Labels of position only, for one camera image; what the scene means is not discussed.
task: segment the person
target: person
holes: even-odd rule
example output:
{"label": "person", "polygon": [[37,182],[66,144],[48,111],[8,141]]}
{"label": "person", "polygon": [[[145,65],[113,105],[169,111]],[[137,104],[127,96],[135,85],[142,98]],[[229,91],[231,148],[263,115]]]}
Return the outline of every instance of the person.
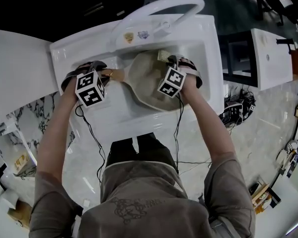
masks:
{"label": "person", "polygon": [[[55,109],[38,150],[30,238],[71,237],[77,205],[62,186],[75,79]],[[169,150],[153,133],[114,142],[101,183],[100,204],[80,219],[78,237],[254,237],[255,213],[230,135],[187,75],[182,97],[194,111],[212,165],[204,200],[188,199]]]}

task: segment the person's left hand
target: person's left hand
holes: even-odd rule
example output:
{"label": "person's left hand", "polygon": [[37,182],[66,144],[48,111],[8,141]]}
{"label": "person's left hand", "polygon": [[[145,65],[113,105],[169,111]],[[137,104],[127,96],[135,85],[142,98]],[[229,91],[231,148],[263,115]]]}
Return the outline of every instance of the person's left hand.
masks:
{"label": "person's left hand", "polygon": [[76,77],[72,78],[67,85],[64,94],[62,95],[63,99],[66,99],[67,102],[70,102],[71,104],[75,104],[77,101],[77,96],[75,93],[76,88]]}

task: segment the white sink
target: white sink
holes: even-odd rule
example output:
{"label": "white sink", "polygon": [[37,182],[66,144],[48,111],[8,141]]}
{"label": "white sink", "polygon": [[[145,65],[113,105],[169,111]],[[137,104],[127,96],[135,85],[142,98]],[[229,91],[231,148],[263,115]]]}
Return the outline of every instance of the white sink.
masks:
{"label": "white sink", "polygon": [[[224,110],[223,74],[213,16],[192,16],[164,37],[157,38],[152,34],[147,39],[138,37],[138,32],[150,32],[163,20],[174,21],[179,16],[181,15],[147,16],[119,35],[114,52],[108,51],[108,40],[119,21],[96,26],[53,43],[50,48],[60,92],[66,74],[84,62],[101,60],[110,68],[120,69],[128,66],[140,52],[164,49],[173,54],[181,54],[194,62],[203,80],[201,93],[215,112],[221,114]],[[123,37],[126,32],[134,33],[131,44]],[[85,116],[100,142],[122,140],[162,127],[175,128],[179,111],[160,112],[151,109],[137,101],[129,87],[119,82],[109,82],[106,91],[104,103],[84,109]],[[195,119],[192,109],[186,106],[182,122]],[[76,117],[74,112],[71,125],[77,137],[83,138],[82,135],[89,134],[82,118]]]}

